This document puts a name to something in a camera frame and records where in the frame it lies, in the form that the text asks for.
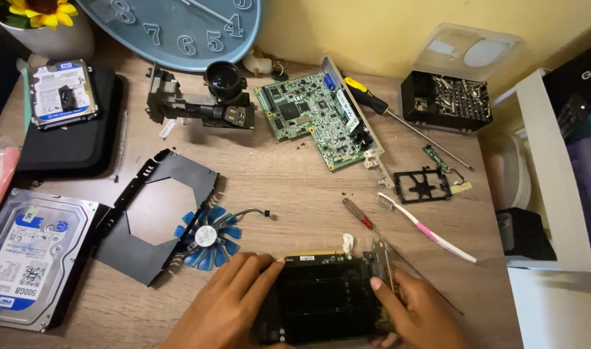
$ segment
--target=flower pot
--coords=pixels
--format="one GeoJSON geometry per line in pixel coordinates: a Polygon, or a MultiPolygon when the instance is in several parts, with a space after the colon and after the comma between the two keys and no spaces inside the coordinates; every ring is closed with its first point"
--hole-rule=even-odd
{"type": "Polygon", "coordinates": [[[57,30],[49,27],[15,28],[0,21],[0,25],[29,50],[47,59],[90,59],[95,52],[93,32],[80,6],[76,6],[71,27],[59,24],[57,30]]]}

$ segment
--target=blue clock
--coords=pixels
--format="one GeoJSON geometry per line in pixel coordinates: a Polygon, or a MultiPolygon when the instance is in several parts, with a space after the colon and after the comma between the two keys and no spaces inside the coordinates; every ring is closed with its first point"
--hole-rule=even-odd
{"type": "Polygon", "coordinates": [[[77,0],[121,44],[164,67],[205,71],[253,44],[261,0],[77,0]]]}

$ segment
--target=wooden desk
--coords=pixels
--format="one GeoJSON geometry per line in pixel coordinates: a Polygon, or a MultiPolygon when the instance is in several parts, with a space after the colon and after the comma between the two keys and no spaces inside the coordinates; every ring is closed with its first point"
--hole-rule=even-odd
{"type": "MultiPolygon", "coordinates": [[[[293,253],[307,250],[340,249],[342,234],[356,238],[358,251],[369,250],[375,234],[363,227],[343,207],[341,200],[353,200],[380,232],[398,246],[410,261],[465,313],[463,321],[481,347],[522,347],[513,295],[487,185],[480,147],[476,137],[427,131],[428,135],[470,163],[476,172],[457,166],[473,189],[457,194],[449,202],[413,204],[409,210],[433,231],[478,259],[476,265],[441,249],[425,237],[405,216],[388,212],[376,201],[382,191],[394,191],[377,184],[377,171],[362,162],[331,173],[313,141],[304,137],[278,142],[265,116],[256,114],[254,134],[219,137],[205,130],[192,130],[177,123],[166,140],[158,133],[162,126],[145,113],[151,63],[107,38],[98,48],[96,62],[115,67],[128,82],[123,109],[129,110],[125,156],[118,184],[104,178],[78,181],[47,181],[36,191],[98,201],[113,201],[146,159],[159,150],[176,147],[191,160],[220,172],[216,199],[230,212],[251,207],[271,210],[276,220],[249,214],[239,223],[243,251],[293,253]]],[[[42,63],[33,58],[32,63],[42,63]]],[[[290,64],[290,76],[317,71],[317,67],[290,64]]],[[[367,85],[377,96],[398,109],[399,81],[349,74],[367,85]]],[[[270,78],[248,78],[248,91],[271,83],[270,78]]],[[[201,75],[176,73],[183,92],[206,92],[201,75]]],[[[390,117],[363,108],[386,154],[382,158],[392,172],[431,166],[421,148],[426,141],[390,117]]],[[[22,144],[23,87],[16,84],[0,119],[0,135],[22,144]]],[[[152,243],[172,237],[180,218],[193,207],[191,191],[175,181],[145,187],[130,208],[132,233],[152,243]]],[[[31,333],[0,327],[0,347],[15,348],[150,348],[168,335],[211,273],[194,268],[169,271],[157,288],[144,285],[110,267],[90,261],[62,327],[47,333],[31,333]]]]}

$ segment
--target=green circuit board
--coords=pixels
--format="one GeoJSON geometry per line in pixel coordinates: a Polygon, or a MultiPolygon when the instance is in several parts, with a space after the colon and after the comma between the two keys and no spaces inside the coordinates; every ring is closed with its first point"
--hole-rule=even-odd
{"type": "Polygon", "coordinates": [[[255,88],[254,94],[277,140],[310,134],[334,171],[363,160],[366,146],[352,136],[361,121],[341,107],[323,78],[323,73],[300,76],[255,88]]]}

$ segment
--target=hand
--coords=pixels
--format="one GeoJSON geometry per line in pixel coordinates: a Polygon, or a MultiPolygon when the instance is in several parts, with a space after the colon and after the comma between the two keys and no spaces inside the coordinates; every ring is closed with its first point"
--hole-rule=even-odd
{"type": "Polygon", "coordinates": [[[438,291],[427,281],[395,269],[401,302],[379,278],[370,283],[377,298],[386,308],[397,333],[377,338],[374,348],[390,348],[401,337],[411,349],[473,348],[462,327],[448,311],[438,291]]]}
{"type": "Polygon", "coordinates": [[[275,260],[267,254],[236,254],[194,298],[160,348],[243,346],[263,299],[284,265],[283,258],[275,260]]]}

